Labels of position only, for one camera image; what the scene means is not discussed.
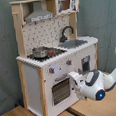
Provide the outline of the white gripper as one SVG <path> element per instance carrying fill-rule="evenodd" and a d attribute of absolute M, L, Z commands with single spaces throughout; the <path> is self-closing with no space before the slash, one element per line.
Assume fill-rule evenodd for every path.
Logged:
<path fill-rule="evenodd" d="M 90 71 L 86 80 L 82 74 L 77 72 L 70 72 L 69 77 L 78 99 L 85 100 L 87 97 L 100 101 L 105 97 L 103 74 L 99 70 Z"/>

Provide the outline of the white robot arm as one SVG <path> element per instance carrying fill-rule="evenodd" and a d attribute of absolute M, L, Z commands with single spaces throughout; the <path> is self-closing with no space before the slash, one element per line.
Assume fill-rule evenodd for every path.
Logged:
<path fill-rule="evenodd" d="M 109 75 L 100 70 L 91 70 L 86 77 L 77 72 L 70 72 L 69 77 L 78 99 L 100 101 L 116 85 L 116 68 Z"/>

